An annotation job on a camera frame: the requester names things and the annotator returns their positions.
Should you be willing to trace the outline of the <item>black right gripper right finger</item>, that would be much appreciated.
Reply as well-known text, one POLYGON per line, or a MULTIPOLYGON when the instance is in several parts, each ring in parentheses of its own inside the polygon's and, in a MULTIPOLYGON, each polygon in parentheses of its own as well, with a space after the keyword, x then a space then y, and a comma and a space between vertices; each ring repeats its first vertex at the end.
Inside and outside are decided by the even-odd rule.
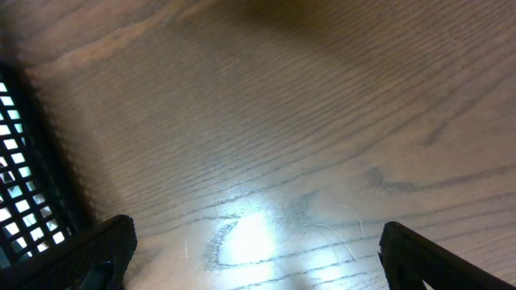
POLYGON ((399 222, 385 223, 379 246, 379 258, 390 290, 515 290, 512 284, 483 271, 399 222))

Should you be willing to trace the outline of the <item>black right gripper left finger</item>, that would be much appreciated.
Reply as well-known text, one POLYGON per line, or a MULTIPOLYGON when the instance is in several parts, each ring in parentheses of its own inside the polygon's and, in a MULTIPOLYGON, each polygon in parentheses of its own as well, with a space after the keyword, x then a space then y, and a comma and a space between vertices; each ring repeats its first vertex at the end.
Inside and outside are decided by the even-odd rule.
POLYGON ((116 215, 35 257, 1 270, 2 289, 122 289, 138 241, 116 215))

